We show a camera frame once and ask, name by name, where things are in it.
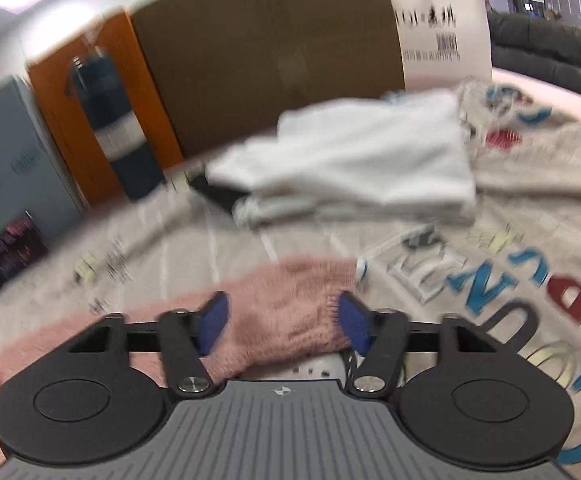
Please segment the folded white garment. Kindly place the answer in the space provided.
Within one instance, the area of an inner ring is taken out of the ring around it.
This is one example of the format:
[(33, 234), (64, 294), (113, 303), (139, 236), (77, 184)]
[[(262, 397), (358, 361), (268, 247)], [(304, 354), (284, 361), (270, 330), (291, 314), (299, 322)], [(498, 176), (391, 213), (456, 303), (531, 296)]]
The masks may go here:
[(273, 136), (236, 144), (206, 167), (209, 183), (244, 193), (240, 224), (320, 217), (469, 222), (476, 183), (455, 92), (338, 99), (286, 110)]

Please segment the white printed tote bag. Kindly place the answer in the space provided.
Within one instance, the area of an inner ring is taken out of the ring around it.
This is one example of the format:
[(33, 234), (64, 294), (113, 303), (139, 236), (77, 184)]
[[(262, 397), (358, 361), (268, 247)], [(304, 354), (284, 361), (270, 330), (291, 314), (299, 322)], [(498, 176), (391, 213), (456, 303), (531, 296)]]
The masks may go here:
[(391, 0), (405, 88), (450, 88), (492, 78), (485, 0)]

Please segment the black leather sofa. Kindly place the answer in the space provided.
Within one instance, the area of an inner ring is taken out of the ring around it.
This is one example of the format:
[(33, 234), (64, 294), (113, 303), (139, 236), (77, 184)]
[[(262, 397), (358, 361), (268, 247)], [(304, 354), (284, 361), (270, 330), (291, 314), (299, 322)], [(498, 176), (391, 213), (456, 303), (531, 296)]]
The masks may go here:
[(581, 28), (522, 14), (487, 14), (496, 68), (581, 95)]

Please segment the dark blue vacuum bottle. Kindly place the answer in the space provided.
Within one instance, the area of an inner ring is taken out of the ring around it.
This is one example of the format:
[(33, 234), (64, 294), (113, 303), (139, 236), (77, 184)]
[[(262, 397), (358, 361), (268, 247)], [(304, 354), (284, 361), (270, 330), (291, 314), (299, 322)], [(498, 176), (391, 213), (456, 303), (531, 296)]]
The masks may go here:
[(166, 182), (110, 55), (100, 49), (79, 58), (69, 79), (95, 139), (129, 200)]

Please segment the orange flat box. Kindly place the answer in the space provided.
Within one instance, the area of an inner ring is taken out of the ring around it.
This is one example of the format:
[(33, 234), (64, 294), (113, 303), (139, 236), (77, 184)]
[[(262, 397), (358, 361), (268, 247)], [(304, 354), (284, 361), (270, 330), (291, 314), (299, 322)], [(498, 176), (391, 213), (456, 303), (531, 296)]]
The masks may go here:
[(136, 202), (183, 156), (128, 12), (93, 23), (27, 66), (59, 153), (92, 206)]

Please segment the large brown cardboard box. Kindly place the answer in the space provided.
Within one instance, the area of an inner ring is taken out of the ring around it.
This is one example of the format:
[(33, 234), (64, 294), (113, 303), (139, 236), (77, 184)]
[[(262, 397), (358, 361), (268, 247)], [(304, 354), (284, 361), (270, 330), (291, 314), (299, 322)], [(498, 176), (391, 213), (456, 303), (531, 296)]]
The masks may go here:
[(131, 20), (187, 157), (405, 84), (391, 0), (155, 0)]

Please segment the pink knitted sweater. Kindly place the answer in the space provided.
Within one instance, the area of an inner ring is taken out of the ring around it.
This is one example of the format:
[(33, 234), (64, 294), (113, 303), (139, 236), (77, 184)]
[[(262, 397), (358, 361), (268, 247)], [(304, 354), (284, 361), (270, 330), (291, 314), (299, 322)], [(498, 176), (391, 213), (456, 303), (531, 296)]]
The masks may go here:
[[(337, 324), (337, 297), (357, 286), (360, 273), (353, 259), (295, 258), (221, 283), (230, 313), (217, 344), (202, 358), (211, 379), (222, 382), (253, 366), (348, 347)], [(74, 313), (13, 338), (0, 351), (0, 385), (98, 319)], [(3, 460), (0, 450), (0, 465)]]

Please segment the grey-blue flat box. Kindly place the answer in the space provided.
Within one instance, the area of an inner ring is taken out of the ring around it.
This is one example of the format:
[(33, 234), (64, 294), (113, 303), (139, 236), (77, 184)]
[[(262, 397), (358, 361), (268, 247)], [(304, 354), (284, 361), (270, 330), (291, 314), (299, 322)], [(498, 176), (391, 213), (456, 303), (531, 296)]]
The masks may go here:
[(83, 200), (19, 77), (0, 87), (0, 233), (25, 211), (46, 246), (82, 220)]

